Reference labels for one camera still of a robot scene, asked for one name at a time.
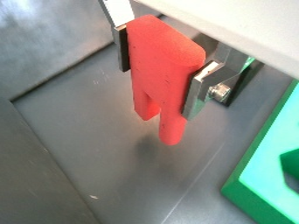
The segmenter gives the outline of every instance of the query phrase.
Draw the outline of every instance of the white panel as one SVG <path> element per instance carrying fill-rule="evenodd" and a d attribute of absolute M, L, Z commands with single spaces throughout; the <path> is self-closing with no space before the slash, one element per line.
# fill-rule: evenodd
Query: white panel
<path fill-rule="evenodd" d="M 299 79 L 298 0 L 139 0 Z"/>

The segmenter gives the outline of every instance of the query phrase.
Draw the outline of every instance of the gray table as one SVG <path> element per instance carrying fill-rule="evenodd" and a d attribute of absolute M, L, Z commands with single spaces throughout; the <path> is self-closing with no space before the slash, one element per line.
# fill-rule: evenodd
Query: gray table
<path fill-rule="evenodd" d="M 251 223 L 221 195 L 291 78 L 265 66 L 230 108 L 210 102 L 182 142 L 134 111 L 111 46 L 15 106 L 103 223 Z"/>

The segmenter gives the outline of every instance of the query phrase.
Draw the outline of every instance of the red plastic block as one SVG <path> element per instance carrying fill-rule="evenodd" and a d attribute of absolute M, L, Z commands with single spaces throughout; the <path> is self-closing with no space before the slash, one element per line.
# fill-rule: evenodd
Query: red plastic block
<path fill-rule="evenodd" d="M 161 139 L 178 144 L 187 122 L 182 109 L 190 78 L 203 66 L 206 52 L 154 16 L 127 23 L 127 37 L 135 111 L 146 121 L 161 113 Z"/>

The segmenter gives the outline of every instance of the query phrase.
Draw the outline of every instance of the metal clamp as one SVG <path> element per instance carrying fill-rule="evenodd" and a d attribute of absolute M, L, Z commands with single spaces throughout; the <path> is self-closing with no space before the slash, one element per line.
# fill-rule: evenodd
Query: metal clamp
<path fill-rule="evenodd" d="M 126 72 L 130 70 L 127 22 L 135 19 L 135 13 L 129 0 L 99 0 L 99 4 L 111 24 L 118 49 L 119 69 Z"/>
<path fill-rule="evenodd" d="M 237 76 L 255 59 L 219 43 L 214 60 L 194 74 L 182 115 L 191 120 L 202 111 L 206 101 L 226 102 L 237 85 Z"/>

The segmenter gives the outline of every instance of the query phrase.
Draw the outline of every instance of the gray surface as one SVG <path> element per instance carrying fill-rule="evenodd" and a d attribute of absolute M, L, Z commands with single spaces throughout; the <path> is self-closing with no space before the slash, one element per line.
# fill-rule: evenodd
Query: gray surface
<path fill-rule="evenodd" d="M 134 10 L 158 15 L 138 3 Z M 98 0 L 2 0 L 0 96 L 14 99 L 111 42 Z"/>
<path fill-rule="evenodd" d="M 114 46 L 15 106 L 105 223 L 253 223 L 221 187 L 290 80 L 266 66 L 230 108 L 207 103 L 175 146 L 159 142 L 159 117 L 134 111 Z"/>
<path fill-rule="evenodd" d="M 0 98 L 0 223 L 97 224 L 12 103 Z"/>

